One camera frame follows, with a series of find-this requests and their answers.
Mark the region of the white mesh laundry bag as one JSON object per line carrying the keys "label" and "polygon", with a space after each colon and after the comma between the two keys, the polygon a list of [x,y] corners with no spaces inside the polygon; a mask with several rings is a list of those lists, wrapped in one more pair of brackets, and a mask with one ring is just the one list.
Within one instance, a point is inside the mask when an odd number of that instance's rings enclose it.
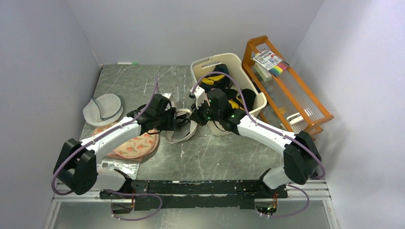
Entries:
{"label": "white mesh laundry bag", "polygon": [[193,137],[197,130],[197,123],[191,119],[189,109],[176,110],[176,126],[173,131],[166,131],[164,136],[170,144],[186,141]]}

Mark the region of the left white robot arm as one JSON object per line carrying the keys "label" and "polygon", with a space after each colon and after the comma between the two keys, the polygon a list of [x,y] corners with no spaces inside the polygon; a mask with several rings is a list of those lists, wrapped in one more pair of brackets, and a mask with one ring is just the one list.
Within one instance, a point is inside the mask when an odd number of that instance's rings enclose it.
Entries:
{"label": "left white robot arm", "polygon": [[119,197],[132,192],[131,178],[119,170],[101,166],[103,158],[123,143],[153,129],[173,130],[175,108],[170,93],[154,94],[142,109],[131,111],[120,122],[105,131],[81,141],[67,140],[55,165],[51,187],[55,194],[56,181],[69,188],[65,194],[82,195],[91,189],[110,189]]}

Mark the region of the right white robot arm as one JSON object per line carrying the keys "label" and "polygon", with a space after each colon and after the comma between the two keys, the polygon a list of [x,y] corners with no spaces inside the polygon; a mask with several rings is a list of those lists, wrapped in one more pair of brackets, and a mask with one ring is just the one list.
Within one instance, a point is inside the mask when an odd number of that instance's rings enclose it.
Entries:
{"label": "right white robot arm", "polygon": [[321,157],[307,132],[296,134],[284,131],[250,116],[244,110],[233,109],[220,89],[205,92],[197,87],[190,91],[190,98],[194,100],[191,119],[199,125],[211,122],[219,131],[256,140],[283,157],[280,166],[262,174],[262,182],[257,188],[262,197],[270,197],[277,187],[284,184],[304,185],[317,170]]}

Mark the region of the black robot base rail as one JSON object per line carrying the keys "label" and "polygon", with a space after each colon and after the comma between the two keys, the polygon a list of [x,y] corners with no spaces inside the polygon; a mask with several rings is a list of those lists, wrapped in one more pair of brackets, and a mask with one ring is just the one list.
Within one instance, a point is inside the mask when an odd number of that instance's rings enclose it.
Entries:
{"label": "black robot base rail", "polygon": [[134,211],[161,208],[255,209],[259,199],[287,198],[285,185],[268,188],[261,180],[135,180],[126,183],[120,194],[100,191],[101,199],[115,203],[130,200]]}

